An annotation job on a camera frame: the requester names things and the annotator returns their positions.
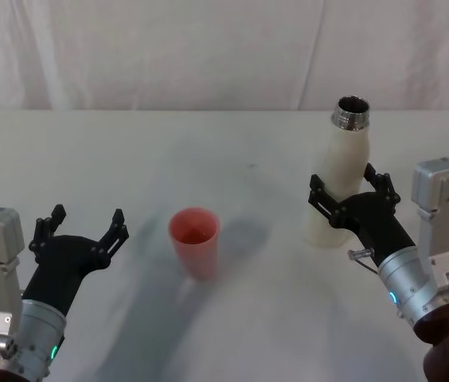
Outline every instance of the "white curtain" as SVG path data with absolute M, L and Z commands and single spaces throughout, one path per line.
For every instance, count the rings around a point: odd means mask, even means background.
M 0 0 L 0 108 L 449 108 L 449 0 Z

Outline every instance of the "white table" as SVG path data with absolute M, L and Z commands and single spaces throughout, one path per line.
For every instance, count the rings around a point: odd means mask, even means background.
M 63 203 L 60 233 L 99 238 L 122 208 L 131 238 L 87 277 L 51 381 L 422 381 L 428 347 L 346 249 L 303 241 L 307 180 L 327 112 L 0 112 L 0 205 L 34 221 Z M 449 155 L 449 112 L 375 112 L 371 162 L 402 196 Z M 166 235 L 178 209 L 222 223 L 214 283 L 183 276 Z M 21 254 L 25 287 L 35 269 Z

